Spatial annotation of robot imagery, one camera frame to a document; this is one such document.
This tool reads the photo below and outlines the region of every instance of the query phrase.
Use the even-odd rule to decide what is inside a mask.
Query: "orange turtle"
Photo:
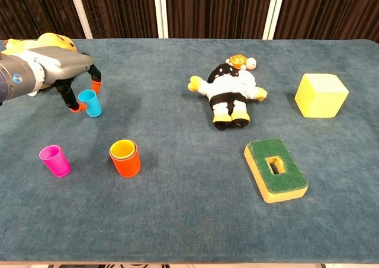
[[[256,68],[256,60],[254,58],[247,58],[241,54],[231,56],[225,62],[237,69],[253,70]]]

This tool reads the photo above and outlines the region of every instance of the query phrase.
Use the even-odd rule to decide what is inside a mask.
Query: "white pole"
[[[283,0],[270,0],[268,7],[263,40],[272,40],[277,27],[278,17]]]
[[[163,38],[168,39],[167,7],[166,0],[160,0],[162,8]]]
[[[156,26],[158,28],[158,38],[163,38],[163,21],[162,21],[162,7],[160,0],[155,1],[155,14],[156,14]]]
[[[82,28],[83,28],[86,39],[93,39],[94,37],[92,36],[91,28],[89,27],[89,24],[88,24],[87,15],[85,14],[82,0],[72,0],[72,1],[75,5],[76,13],[78,13],[78,17],[82,24]]]

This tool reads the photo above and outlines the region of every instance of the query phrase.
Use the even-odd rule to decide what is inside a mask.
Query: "cyan cup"
[[[79,96],[79,101],[87,105],[87,110],[85,110],[89,117],[96,118],[101,114],[101,106],[97,95],[93,90],[82,91]]]

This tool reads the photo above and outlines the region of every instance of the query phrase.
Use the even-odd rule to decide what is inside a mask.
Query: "stuffed animal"
[[[70,38],[54,33],[44,33],[37,40],[8,39],[4,42],[4,46],[6,49],[1,53],[4,53],[6,55],[22,53],[28,49],[46,46],[55,46],[61,47],[62,49],[77,51],[75,44]]]
[[[206,95],[214,113],[213,125],[224,130],[235,125],[245,127],[250,122],[246,111],[248,99],[262,101],[267,91],[255,86],[254,76],[246,70],[238,70],[228,63],[222,63],[210,74],[208,81],[192,76],[188,89]]]
[[[234,55],[225,60],[229,65],[233,65],[237,69],[253,70],[256,68],[256,60],[254,58],[247,58],[244,55]]]

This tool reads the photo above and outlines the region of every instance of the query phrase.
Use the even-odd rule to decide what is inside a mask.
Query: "sponge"
[[[308,181],[281,139],[250,142],[244,155],[265,202],[282,202],[304,196]]]

